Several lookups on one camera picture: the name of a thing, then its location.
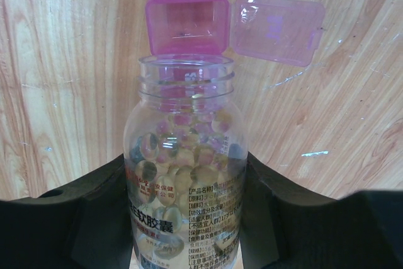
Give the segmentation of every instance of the bottle label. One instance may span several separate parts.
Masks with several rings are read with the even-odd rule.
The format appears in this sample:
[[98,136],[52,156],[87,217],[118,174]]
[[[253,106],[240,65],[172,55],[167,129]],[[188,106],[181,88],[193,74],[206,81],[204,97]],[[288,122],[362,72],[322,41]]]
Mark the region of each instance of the bottle label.
[[218,269],[231,265],[239,244],[243,182],[244,169],[235,176],[221,171],[214,185],[191,187],[185,193],[185,205],[177,198],[176,204],[166,208],[171,211],[168,215],[168,210],[158,214],[158,203],[138,206],[136,197],[130,196],[136,256],[142,268]]

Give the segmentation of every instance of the pink pill box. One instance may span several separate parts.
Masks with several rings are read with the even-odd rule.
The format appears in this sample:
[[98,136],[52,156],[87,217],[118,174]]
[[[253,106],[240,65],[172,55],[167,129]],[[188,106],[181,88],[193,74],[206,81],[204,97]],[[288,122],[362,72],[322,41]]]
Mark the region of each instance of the pink pill box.
[[149,0],[150,50],[241,55],[308,66],[322,36],[321,3],[294,0]]

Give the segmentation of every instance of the open lid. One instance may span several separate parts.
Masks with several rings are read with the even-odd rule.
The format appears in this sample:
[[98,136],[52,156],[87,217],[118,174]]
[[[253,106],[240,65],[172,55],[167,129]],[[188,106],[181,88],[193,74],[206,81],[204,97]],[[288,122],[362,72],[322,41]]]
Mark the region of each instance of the open lid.
[[322,38],[325,8],[295,0],[237,0],[231,47],[241,55],[308,66]]
[[312,62],[322,36],[321,3],[294,0],[149,0],[150,49],[159,54],[224,52],[231,42],[241,55],[293,66]]

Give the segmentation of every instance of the pink plastic lid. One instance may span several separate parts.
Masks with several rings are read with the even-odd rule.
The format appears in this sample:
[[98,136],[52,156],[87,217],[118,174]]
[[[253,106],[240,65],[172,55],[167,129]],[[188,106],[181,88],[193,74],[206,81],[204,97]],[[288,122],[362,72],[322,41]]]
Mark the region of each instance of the pink plastic lid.
[[322,38],[325,8],[294,0],[237,0],[231,47],[241,55],[308,66]]
[[237,0],[231,29],[228,0],[149,0],[145,10],[153,55],[218,55],[231,41],[238,54],[293,66],[312,62],[325,15],[311,1]]

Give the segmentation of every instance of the yellow softgel capsule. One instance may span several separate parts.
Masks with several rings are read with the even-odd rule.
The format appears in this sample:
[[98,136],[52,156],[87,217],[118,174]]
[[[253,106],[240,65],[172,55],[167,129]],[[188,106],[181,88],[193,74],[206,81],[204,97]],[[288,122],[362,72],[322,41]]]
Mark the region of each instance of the yellow softgel capsule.
[[182,216],[185,218],[189,217],[189,193],[183,193],[178,196],[176,200],[176,204],[178,204],[178,208],[182,213]]
[[162,220],[162,216],[164,215],[165,212],[165,207],[161,206],[158,207],[157,209],[154,210],[154,213],[152,214],[155,219],[157,220]]
[[213,119],[212,128],[215,132],[225,133],[232,126],[232,115],[225,110],[219,110]]
[[193,168],[191,166],[182,166],[179,168],[175,176],[175,190],[177,193],[188,192],[190,186],[193,183],[190,173]]
[[157,123],[156,134],[162,135],[162,134],[170,133],[170,132],[172,132],[173,127],[174,127],[173,122],[169,121],[167,118],[164,120],[161,120],[160,122]]
[[175,176],[176,176],[176,173],[178,172],[179,168],[180,168],[180,166],[176,165],[176,164],[172,164],[168,168],[167,174],[171,177],[171,179],[173,181],[175,181]]
[[141,139],[140,152],[144,159],[152,161],[158,156],[158,137],[149,132]]
[[173,134],[178,138],[180,146],[184,148],[194,148],[200,142],[198,132],[187,125],[176,126]]
[[157,166],[150,161],[141,161],[136,165],[134,173],[138,178],[141,178],[140,181],[152,182],[157,175]]
[[141,185],[137,188],[134,199],[140,203],[152,203],[156,198],[156,195],[153,187],[150,187],[149,189],[150,190],[146,188],[146,190],[144,190]]
[[154,249],[153,240],[142,232],[140,236],[136,239],[136,243],[141,253],[149,253]]
[[174,158],[179,151],[178,138],[173,134],[162,134],[158,141],[158,148],[159,152]]
[[139,210],[140,210],[143,214],[149,215],[149,216],[152,217],[153,210],[152,210],[152,206],[151,206],[150,204],[143,204],[143,205],[140,205],[140,206],[139,206]]
[[190,177],[201,185],[211,186],[217,182],[219,171],[213,165],[200,165],[191,171]]
[[217,178],[217,184],[223,184],[225,182],[228,182],[231,179],[231,177],[228,175],[228,172],[226,171],[219,171],[219,177]]
[[168,175],[158,177],[155,189],[156,197],[164,206],[170,206],[175,202],[176,194],[174,181]]
[[195,167],[195,157],[189,149],[180,148],[174,164],[179,166],[191,166]]
[[159,242],[154,249],[154,254],[162,260],[170,260],[178,256],[183,249],[184,242],[178,236],[171,236],[168,243]]
[[168,168],[173,162],[174,159],[169,157],[166,152],[160,152],[156,159],[157,167],[161,167],[161,169],[158,169],[159,171],[164,170],[162,168]]
[[214,132],[208,135],[207,144],[210,145],[214,150],[219,152],[224,145],[225,137],[223,134]]
[[209,165],[214,160],[215,151],[209,145],[199,145],[195,148],[195,164]]
[[218,170],[224,170],[228,165],[228,157],[225,154],[216,153],[211,164]]
[[182,227],[182,213],[175,205],[166,207],[162,219],[167,222],[172,222],[173,233],[181,230]]

